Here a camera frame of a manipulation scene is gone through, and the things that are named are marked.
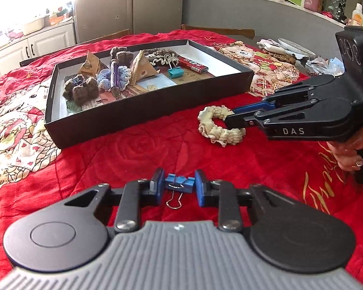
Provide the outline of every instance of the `gray wall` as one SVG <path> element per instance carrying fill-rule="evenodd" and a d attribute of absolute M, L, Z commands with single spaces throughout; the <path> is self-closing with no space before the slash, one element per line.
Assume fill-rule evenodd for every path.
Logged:
<path fill-rule="evenodd" d="M 285 38 L 324 58 L 340 58 L 335 33 L 343 30 L 323 18 L 268 0 L 183 0 L 183 24 L 252 28 L 257 36 Z"/>

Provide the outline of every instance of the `red package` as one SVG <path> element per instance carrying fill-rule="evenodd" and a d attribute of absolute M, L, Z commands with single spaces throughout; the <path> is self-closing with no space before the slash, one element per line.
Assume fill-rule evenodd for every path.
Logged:
<path fill-rule="evenodd" d="M 193 70 L 199 74 L 203 74 L 208 71 L 208 67 L 183 57 L 179 57 L 179 65 L 181 67 L 186 67 L 187 69 Z"/>

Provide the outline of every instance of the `human hand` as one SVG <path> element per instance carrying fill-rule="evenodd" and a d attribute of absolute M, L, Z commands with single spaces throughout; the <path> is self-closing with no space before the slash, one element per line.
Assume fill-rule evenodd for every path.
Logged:
<path fill-rule="evenodd" d="M 344 171 L 357 171 L 363 166 L 363 158 L 357 150 L 363 149 L 363 127 L 345 143 L 327 142 L 329 149 Z"/>

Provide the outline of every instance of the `gray ribbed panel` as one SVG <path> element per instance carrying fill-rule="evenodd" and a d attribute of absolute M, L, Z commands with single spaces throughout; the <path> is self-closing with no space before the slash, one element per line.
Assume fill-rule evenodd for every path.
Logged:
<path fill-rule="evenodd" d="M 181 224 L 182 230 L 175 227 Z M 14 269 L 0 290 L 358 290 L 343 269 L 297 275 L 270 266 L 238 233 L 211 221 L 151 222 L 118 234 L 107 251 L 71 272 L 42 275 Z"/>

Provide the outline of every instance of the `teal binder clip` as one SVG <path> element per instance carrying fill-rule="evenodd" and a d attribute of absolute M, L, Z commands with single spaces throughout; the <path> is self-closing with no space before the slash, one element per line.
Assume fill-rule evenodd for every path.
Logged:
<path fill-rule="evenodd" d="M 176 66 L 172 60 L 169 60 L 169 67 L 168 73 L 171 78 L 183 76 L 184 70 L 180 66 Z"/>

